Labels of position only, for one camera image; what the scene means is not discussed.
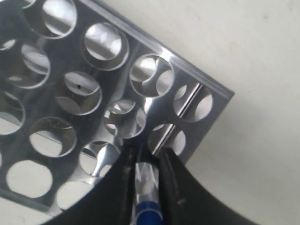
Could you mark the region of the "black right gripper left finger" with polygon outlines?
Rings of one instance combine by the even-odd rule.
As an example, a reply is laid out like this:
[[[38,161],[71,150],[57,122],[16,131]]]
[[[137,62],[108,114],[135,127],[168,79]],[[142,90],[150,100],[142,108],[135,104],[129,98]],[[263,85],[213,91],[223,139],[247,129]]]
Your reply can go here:
[[[135,194],[139,150],[125,146],[104,178],[76,204],[47,225],[128,225]]]

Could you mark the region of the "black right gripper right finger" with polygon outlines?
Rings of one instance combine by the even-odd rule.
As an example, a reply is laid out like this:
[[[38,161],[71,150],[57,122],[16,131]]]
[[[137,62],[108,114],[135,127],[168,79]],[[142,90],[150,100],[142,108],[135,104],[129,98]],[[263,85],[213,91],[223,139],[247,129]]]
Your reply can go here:
[[[165,225],[252,225],[209,193],[171,148],[159,160],[159,197]]]

